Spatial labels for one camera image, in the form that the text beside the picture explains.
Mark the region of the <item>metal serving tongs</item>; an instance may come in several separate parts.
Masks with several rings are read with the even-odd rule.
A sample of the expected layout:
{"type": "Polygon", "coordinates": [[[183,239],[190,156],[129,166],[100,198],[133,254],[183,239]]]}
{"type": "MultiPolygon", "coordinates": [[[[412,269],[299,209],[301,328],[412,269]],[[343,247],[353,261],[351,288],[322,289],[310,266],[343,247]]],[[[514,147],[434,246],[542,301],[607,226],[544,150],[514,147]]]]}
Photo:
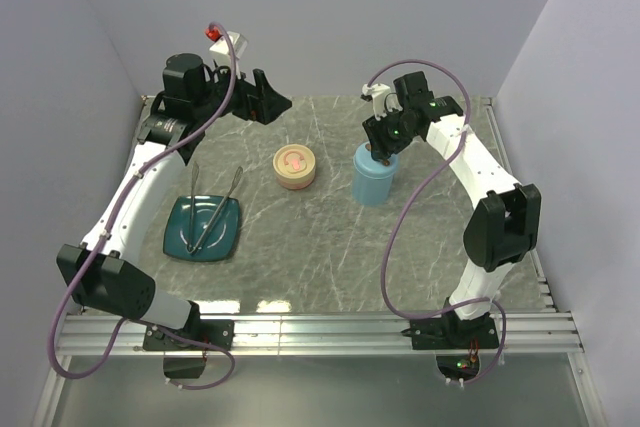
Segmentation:
{"type": "Polygon", "coordinates": [[[235,173],[234,173],[234,177],[232,179],[231,185],[230,185],[227,193],[222,198],[222,200],[219,202],[218,206],[216,207],[216,210],[212,214],[212,216],[209,219],[209,221],[205,224],[205,226],[203,228],[203,231],[200,234],[200,236],[198,237],[198,239],[196,241],[191,241],[191,240],[188,241],[188,243],[187,243],[187,252],[190,255],[194,255],[203,246],[203,244],[205,243],[207,237],[209,236],[209,234],[210,234],[211,230],[213,229],[215,223],[217,222],[219,216],[222,214],[222,211],[226,207],[226,204],[228,203],[228,200],[229,200],[230,196],[234,193],[234,191],[236,190],[236,188],[240,184],[240,181],[241,181],[243,173],[244,173],[243,167],[239,166],[236,169],[235,173]]]}

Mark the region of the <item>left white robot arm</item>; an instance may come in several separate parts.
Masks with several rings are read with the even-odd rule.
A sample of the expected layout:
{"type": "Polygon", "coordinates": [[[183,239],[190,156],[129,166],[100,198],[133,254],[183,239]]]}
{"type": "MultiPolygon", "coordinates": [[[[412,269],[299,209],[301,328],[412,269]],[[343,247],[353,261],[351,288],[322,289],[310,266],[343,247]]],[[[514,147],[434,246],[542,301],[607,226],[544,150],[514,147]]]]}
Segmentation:
{"type": "Polygon", "coordinates": [[[231,78],[229,67],[210,68],[196,54],[170,57],[163,90],[142,121],[133,156],[116,194],[77,245],[61,247],[56,263],[82,306],[167,328],[180,349],[196,346],[203,326],[188,300],[160,290],[137,266],[146,232],[169,188],[189,162],[212,118],[233,114],[267,125],[292,103],[270,85],[263,70],[253,79],[231,78]]]}

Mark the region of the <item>blue tall cup container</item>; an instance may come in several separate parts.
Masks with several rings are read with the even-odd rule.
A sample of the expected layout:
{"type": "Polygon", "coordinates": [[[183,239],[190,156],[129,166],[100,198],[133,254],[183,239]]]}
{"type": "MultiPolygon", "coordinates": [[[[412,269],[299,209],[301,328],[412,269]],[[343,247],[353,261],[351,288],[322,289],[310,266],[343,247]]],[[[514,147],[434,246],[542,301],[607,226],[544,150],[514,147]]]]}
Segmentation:
{"type": "Polygon", "coordinates": [[[397,167],[394,165],[356,164],[352,182],[353,198],[364,206],[376,206],[386,202],[397,167]]]}

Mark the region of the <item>beige round lid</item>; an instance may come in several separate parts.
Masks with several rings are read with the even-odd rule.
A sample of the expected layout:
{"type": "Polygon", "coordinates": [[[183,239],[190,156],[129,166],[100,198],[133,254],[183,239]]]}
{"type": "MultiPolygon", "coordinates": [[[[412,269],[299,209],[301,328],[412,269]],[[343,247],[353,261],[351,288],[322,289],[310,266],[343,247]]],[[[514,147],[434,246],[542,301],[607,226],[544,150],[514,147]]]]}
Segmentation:
{"type": "Polygon", "coordinates": [[[280,168],[289,172],[316,169],[316,157],[311,149],[305,145],[288,144],[275,153],[273,168],[274,171],[280,168]]]}

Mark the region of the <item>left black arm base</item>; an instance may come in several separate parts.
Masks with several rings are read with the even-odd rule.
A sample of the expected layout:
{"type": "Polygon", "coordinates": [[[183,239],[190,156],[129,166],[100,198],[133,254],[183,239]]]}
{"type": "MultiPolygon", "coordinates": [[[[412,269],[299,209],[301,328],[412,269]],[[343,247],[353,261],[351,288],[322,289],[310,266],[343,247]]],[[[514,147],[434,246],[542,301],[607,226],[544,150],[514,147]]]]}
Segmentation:
{"type": "Polygon", "coordinates": [[[169,380],[199,380],[210,354],[231,353],[233,337],[234,322],[225,319],[196,319],[184,329],[147,326],[142,351],[163,355],[163,373],[169,380]]]}

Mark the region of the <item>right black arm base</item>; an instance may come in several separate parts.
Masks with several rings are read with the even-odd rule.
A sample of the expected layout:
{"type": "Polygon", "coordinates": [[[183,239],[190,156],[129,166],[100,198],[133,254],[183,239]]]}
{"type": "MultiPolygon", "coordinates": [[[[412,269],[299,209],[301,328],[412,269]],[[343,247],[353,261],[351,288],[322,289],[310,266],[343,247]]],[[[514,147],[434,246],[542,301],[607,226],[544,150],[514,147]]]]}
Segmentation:
{"type": "Polygon", "coordinates": [[[443,317],[412,320],[402,335],[415,351],[439,351],[436,364],[447,381],[461,385],[476,379],[481,370],[480,351],[501,351],[498,330],[488,313],[473,320],[459,320],[454,312],[443,317]]]}

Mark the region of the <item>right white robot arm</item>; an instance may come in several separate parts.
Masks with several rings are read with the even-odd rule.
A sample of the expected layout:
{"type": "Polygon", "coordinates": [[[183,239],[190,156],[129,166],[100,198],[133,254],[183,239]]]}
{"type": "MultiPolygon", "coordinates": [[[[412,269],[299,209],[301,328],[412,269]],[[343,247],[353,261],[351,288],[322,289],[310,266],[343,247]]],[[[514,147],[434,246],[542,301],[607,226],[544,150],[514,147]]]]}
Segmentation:
{"type": "Polygon", "coordinates": [[[374,161],[387,162],[420,138],[443,158],[470,199],[473,212],[463,233],[467,263],[441,323],[444,340],[464,346],[507,274],[535,248],[541,193],[499,164],[459,103],[435,96],[422,72],[397,78],[393,86],[364,85],[362,97],[373,106],[363,128],[374,161]]]}

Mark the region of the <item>blue round lid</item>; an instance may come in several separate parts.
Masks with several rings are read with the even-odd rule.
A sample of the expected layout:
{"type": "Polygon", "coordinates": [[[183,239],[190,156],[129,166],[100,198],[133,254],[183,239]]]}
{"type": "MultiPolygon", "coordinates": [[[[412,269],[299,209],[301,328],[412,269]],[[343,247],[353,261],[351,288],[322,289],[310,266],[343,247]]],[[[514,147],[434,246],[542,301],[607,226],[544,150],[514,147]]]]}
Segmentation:
{"type": "Polygon", "coordinates": [[[374,180],[393,177],[398,169],[398,158],[395,155],[392,155],[387,160],[374,160],[369,147],[369,143],[362,143],[356,149],[353,157],[356,171],[361,175],[374,180]]]}

